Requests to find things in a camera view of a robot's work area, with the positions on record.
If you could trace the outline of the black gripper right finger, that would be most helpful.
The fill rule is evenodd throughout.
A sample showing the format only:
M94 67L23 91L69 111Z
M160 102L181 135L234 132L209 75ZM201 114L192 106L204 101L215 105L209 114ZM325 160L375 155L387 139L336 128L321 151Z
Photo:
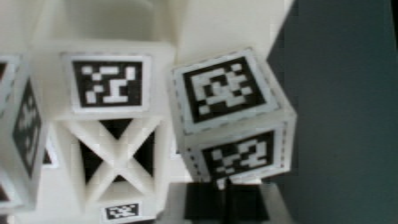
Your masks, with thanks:
M259 187L256 185L233 185L229 188L229 213L234 221L265 221L266 210Z

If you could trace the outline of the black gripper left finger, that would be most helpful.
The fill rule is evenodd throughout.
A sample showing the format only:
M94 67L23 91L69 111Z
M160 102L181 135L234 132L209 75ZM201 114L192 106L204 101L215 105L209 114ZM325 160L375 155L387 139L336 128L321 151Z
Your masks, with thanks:
M220 220L224 209L225 191L211 183L190 183L185 198L185 219Z

